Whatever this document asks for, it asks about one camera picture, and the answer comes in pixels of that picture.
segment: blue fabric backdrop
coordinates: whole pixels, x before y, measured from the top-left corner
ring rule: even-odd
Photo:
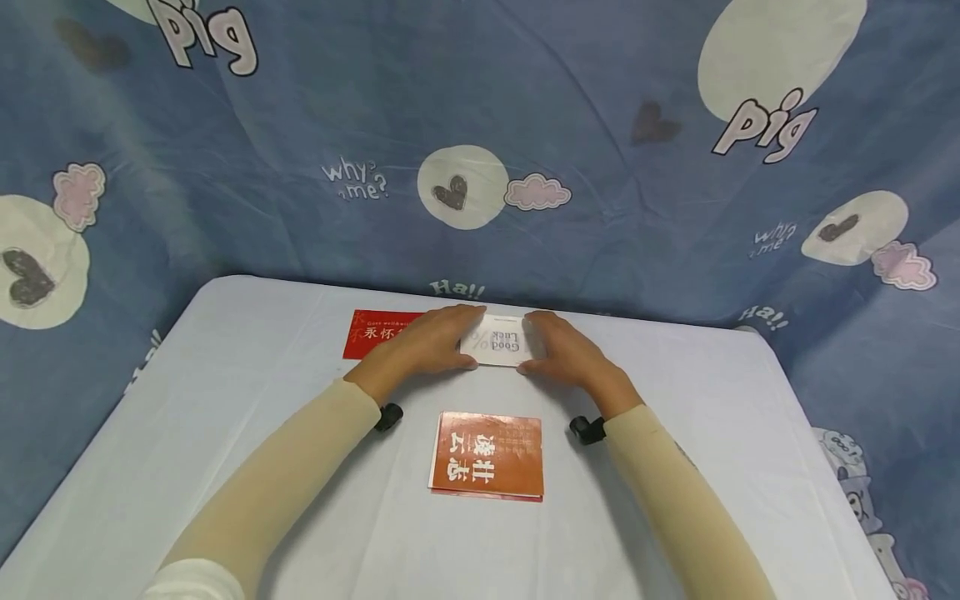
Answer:
[[[199,286],[250,273],[758,333],[898,595],[960,595],[958,25],[939,0],[5,3],[0,556]]]

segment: white tablecloth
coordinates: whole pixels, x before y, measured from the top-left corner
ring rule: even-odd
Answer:
[[[0,598],[134,598],[241,462],[350,368],[355,308],[452,302],[245,276],[207,284],[0,568]],[[894,597],[759,336],[566,316],[630,374],[779,600]],[[567,433],[572,417],[596,417],[581,393],[482,367],[412,382],[396,401],[403,421],[348,458],[276,553],[262,597],[682,597],[604,445]],[[431,494],[443,410],[540,418],[543,502]]]

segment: white circle print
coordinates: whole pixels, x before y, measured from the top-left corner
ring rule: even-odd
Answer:
[[[772,111],[799,87],[808,100],[847,52],[866,13],[867,0],[732,0],[700,53],[704,105],[729,121],[751,98]]]
[[[500,214],[509,182],[500,159],[479,146],[441,148],[417,173],[427,212],[456,229],[481,228]]]
[[[156,24],[156,19],[154,18],[153,12],[150,10],[150,5],[148,4],[149,0],[107,0],[120,9],[121,11],[134,16],[144,23],[150,23],[151,25]],[[169,4],[175,9],[185,6],[188,9],[195,9],[199,4],[198,0],[153,0],[154,2],[162,2],[164,4]]]
[[[858,265],[897,239],[909,215],[906,202],[893,192],[861,194],[824,217],[800,252],[833,265]]]
[[[84,303],[90,251],[53,208],[0,196],[0,320],[24,329],[66,322]]]

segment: white sleeve cuff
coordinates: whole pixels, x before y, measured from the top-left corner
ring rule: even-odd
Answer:
[[[232,573],[207,559],[187,559],[164,566],[141,600],[245,600]]]

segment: beige arm sleeve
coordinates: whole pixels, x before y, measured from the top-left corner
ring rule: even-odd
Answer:
[[[380,409],[363,390],[334,381],[230,476],[161,566],[208,559],[232,573],[253,600],[274,549],[379,419]]]
[[[689,600],[775,600],[753,550],[707,480],[646,405],[604,425],[620,474]]]

